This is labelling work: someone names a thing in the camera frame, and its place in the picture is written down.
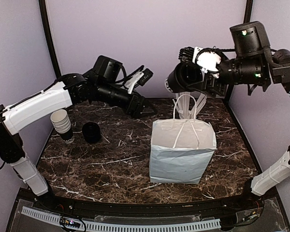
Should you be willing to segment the black front table rail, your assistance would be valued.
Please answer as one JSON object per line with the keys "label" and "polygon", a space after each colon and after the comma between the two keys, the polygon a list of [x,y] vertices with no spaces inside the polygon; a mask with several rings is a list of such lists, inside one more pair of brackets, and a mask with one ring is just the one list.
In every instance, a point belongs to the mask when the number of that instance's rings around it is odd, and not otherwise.
{"label": "black front table rail", "polygon": [[95,216],[114,217],[180,217],[200,215],[204,217],[230,217],[242,210],[259,209],[261,203],[252,198],[242,196],[227,197],[217,200],[208,200],[191,203],[167,204],[124,204],[124,203],[99,203],[77,200],[72,198],[51,196],[31,197],[36,199],[36,204],[45,209],[52,209],[65,215],[93,218]]}

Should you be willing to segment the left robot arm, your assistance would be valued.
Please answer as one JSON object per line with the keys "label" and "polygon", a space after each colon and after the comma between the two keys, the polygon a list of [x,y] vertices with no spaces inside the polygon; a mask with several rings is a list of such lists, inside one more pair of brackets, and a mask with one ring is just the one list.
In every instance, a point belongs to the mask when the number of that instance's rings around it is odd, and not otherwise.
{"label": "left robot arm", "polygon": [[33,122],[61,109],[88,101],[122,108],[132,118],[152,116],[156,109],[135,88],[144,86],[153,72],[140,66],[127,74],[123,64],[100,55],[84,74],[61,76],[46,89],[13,105],[0,105],[0,158],[22,178],[48,211],[58,207],[58,199],[23,149],[19,132]]}

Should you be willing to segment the white paper bag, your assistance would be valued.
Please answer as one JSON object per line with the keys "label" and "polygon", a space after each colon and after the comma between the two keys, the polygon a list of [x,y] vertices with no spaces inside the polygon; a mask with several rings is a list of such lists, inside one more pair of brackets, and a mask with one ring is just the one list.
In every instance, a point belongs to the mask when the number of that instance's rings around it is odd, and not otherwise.
{"label": "white paper bag", "polygon": [[[191,99],[194,106],[189,109]],[[173,112],[179,113],[179,118],[153,122],[149,158],[152,183],[199,183],[217,148],[212,125],[197,119],[206,99],[204,94],[198,99],[188,93],[177,95]]]}

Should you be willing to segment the green circuit board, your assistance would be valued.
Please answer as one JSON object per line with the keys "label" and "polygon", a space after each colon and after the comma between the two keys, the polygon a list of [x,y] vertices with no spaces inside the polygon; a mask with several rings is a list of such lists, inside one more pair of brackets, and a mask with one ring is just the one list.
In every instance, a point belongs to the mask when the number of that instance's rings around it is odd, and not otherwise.
{"label": "green circuit board", "polygon": [[81,224],[79,222],[76,222],[73,219],[65,218],[65,217],[61,217],[59,219],[59,224],[60,224],[60,226],[62,226],[64,228],[69,228],[69,229],[79,229],[81,226]]}

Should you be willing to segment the black paper coffee cup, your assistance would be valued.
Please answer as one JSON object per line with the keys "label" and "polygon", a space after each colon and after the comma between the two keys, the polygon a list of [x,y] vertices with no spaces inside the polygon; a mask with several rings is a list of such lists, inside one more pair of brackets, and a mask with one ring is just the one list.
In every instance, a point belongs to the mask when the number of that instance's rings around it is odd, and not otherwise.
{"label": "black paper coffee cup", "polygon": [[165,87],[171,93],[194,92],[202,82],[203,74],[199,68],[178,63],[165,80]]}

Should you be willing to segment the stack of paper cups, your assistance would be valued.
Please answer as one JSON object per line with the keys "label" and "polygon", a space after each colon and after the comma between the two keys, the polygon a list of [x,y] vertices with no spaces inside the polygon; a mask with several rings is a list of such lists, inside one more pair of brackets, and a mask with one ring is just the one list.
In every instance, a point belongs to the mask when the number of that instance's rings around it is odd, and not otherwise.
{"label": "stack of paper cups", "polygon": [[60,135],[66,144],[70,144],[74,141],[71,121],[66,110],[60,109],[53,112],[50,116],[50,120],[55,128],[55,131]]}

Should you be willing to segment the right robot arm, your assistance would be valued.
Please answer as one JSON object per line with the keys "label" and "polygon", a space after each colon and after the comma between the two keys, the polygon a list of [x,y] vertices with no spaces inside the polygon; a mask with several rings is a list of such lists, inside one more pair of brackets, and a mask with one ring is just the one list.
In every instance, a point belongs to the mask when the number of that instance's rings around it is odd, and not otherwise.
{"label": "right robot arm", "polygon": [[[188,63],[204,71],[203,81],[188,85],[188,90],[213,95],[226,95],[227,85],[247,85],[247,93],[260,86],[266,91],[270,84],[281,84],[290,97],[290,51],[273,50],[264,25],[259,21],[230,27],[236,58],[228,59],[223,49],[194,48]],[[290,176],[290,145],[282,157],[266,171],[246,182],[237,206],[247,210],[256,201]]]}

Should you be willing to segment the stack of black lids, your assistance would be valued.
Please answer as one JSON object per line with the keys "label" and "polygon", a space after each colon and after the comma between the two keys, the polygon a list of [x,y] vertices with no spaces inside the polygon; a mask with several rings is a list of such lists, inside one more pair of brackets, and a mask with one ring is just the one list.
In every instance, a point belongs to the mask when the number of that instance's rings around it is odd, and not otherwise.
{"label": "stack of black lids", "polygon": [[85,141],[89,144],[95,144],[101,140],[101,130],[97,123],[87,122],[82,127],[82,134]]}

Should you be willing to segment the left black frame post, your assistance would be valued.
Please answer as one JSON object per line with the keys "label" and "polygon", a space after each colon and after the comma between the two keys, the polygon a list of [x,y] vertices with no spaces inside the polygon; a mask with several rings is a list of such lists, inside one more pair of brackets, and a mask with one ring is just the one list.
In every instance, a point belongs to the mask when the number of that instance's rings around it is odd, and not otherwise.
{"label": "left black frame post", "polygon": [[41,20],[42,20],[42,25],[43,25],[43,30],[44,30],[44,36],[45,36],[46,44],[47,44],[47,48],[48,48],[48,53],[50,55],[50,59],[51,59],[51,63],[52,63],[52,67],[53,67],[55,76],[56,76],[56,78],[59,78],[59,77],[61,77],[61,70],[59,67],[59,62],[58,62],[58,58],[56,55],[54,42],[53,42],[53,38],[52,38],[52,32],[51,32],[49,18],[48,18],[46,1],[45,0],[38,0],[38,2],[39,2],[40,15],[41,15]]}

